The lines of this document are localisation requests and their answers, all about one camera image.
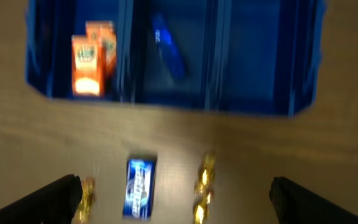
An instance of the blue tray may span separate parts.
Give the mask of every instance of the blue tray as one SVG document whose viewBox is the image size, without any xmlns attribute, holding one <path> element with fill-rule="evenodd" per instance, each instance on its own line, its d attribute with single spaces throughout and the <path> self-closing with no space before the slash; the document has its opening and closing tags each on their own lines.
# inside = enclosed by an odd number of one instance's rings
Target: blue tray
<svg viewBox="0 0 358 224">
<path fill-rule="evenodd" d="M 111 20 L 116 75 L 97 100 L 292 116 L 314 102 L 324 11 L 323 0 L 29 0 L 25 76 L 47 97 L 84 100 L 71 90 L 71 36 Z M 183 80 L 160 59 L 155 13 L 184 59 Z"/>
</svg>

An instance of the brown table surface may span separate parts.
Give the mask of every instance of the brown table surface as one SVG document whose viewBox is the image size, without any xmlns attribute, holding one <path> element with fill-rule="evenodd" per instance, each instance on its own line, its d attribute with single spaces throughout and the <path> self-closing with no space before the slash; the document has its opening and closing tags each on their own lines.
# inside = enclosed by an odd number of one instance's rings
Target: brown table surface
<svg viewBox="0 0 358 224">
<path fill-rule="evenodd" d="M 150 223 L 191 223 L 203 152 L 214 149 L 209 223 L 278 223 L 285 176 L 358 215 L 358 1 L 331 0 L 315 105 L 295 119 L 51 101 L 24 82 L 26 0 L 0 0 L 0 208 L 59 177 L 97 178 L 94 223 L 122 220 L 126 158 L 158 154 Z"/>
</svg>

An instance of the orange box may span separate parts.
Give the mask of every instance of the orange box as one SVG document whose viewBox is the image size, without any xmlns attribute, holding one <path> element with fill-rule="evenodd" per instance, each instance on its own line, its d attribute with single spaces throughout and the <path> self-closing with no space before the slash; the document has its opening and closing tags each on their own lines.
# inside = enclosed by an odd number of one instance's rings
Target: orange box
<svg viewBox="0 0 358 224">
<path fill-rule="evenodd" d="M 110 77 L 117 65 L 117 37 L 114 32 L 114 24 L 111 21 L 87 21 L 86 35 L 91 40 L 102 41 L 105 50 L 105 76 Z"/>
<path fill-rule="evenodd" d="M 102 96 L 104 94 L 104 50 L 100 41 L 74 35 L 72 73 L 73 94 Z"/>
</svg>

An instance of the black object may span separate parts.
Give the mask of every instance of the black object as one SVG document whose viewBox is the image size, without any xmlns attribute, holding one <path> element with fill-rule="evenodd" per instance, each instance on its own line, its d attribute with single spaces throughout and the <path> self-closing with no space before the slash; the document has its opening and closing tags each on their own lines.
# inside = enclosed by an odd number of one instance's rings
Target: black object
<svg viewBox="0 0 358 224">
<path fill-rule="evenodd" d="M 358 223 L 358 217 L 308 189 L 275 177 L 269 192 L 280 224 Z"/>
<path fill-rule="evenodd" d="M 80 178 L 66 175 L 0 209 L 0 224 L 70 224 L 81 198 Z"/>
</svg>

